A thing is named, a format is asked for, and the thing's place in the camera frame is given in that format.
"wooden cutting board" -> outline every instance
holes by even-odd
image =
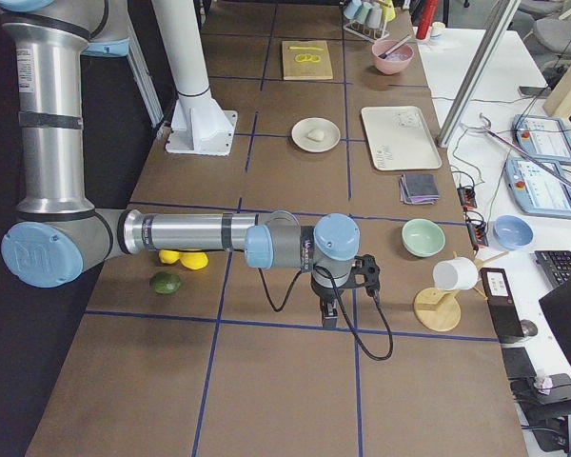
[[[297,56],[303,62],[297,62]],[[333,78],[327,42],[323,40],[283,41],[282,62],[285,80],[308,81]]]

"green bowl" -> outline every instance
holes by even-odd
[[[446,237],[437,224],[427,219],[412,219],[402,228],[404,247],[417,257],[430,257],[444,248]]]

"pink bowl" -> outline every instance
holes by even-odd
[[[384,74],[395,74],[404,70],[415,55],[415,51],[408,45],[403,45],[395,50],[392,54],[387,55],[385,59],[381,59],[379,55],[398,43],[397,40],[380,40],[372,45],[372,58],[374,66],[378,71]]]

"white mug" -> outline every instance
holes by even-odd
[[[478,269],[466,257],[438,262],[433,271],[434,285],[442,290],[469,290],[478,282]]]

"blue joint cap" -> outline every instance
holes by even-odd
[[[83,272],[76,245],[55,227],[20,222],[2,238],[2,258],[10,272],[38,288],[56,288]]]
[[[124,57],[129,54],[129,39],[89,43],[83,55],[90,57]]]
[[[15,12],[30,12],[40,10],[55,0],[0,0],[0,8]]]
[[[351,260],[360,248],[360,229],[348,216],[338,212],[320,219],[313,232],[315,246],[333,260]]]
[[[245,257],[251,268],[271,268],[273,240],[267,226],[252,226],[246,231]]]

